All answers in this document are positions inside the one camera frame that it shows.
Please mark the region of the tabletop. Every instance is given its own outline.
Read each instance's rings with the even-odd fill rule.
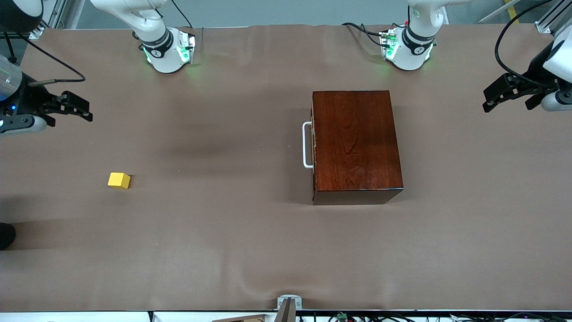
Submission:
[[[444,26],[405,72],[345,26],[193,29],[195,64],[160,74],[130,30],[46,30],[87,77],[49,85],[94,121],[0,140],[0,310],[570,309],[572,112],[484,113],[502,25]],[[515,25],[523,72],[549,42]],[[36,79],[73,74],[33,48]],[[313,91],[391,94],[405,189],[313,206],[301,125]],[[106,186],[111,172],[131,188]]]

